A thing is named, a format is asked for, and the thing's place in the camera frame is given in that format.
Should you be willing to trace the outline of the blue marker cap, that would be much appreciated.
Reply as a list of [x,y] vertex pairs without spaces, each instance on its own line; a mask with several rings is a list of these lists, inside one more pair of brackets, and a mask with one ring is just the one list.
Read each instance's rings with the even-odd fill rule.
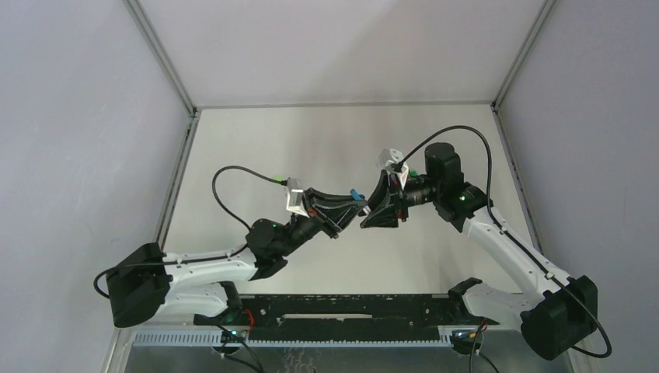
[[355,200],[363,200],[364,199],[355,189],[350,190],[350,195]]

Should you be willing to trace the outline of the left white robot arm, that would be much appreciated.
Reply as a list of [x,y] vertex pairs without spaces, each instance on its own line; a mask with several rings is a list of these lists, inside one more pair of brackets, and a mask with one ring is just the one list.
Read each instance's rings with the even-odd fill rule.
[[287,256],[319,233],[335,239],[368,202],[357,192],[332,195],[309,188],[303,213],[286,224],[255,221],[236,249],[210,253],[164,253],[156,242],[138,247],[103,272],[115,327],[140,325],[156,316],[194,314],[207,318],[236,312],[240,282],[274,276]]

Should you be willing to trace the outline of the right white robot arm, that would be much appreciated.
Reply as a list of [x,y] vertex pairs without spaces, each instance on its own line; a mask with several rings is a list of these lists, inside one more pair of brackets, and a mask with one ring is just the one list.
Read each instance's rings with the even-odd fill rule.
[[402,152],[381,152],[381,175],[362,228],[396,228],[410,208],[432,204],[440,218],[478,244],[520,289],[513,294],[471,277],[449,291],[465,312],[515,329],[547,361],[597,330],[598,289],[589,277],[571,276],[512,229],[486,193],[465,181],[452,145],[428,145],[424,161],[426,172],[412,176]]

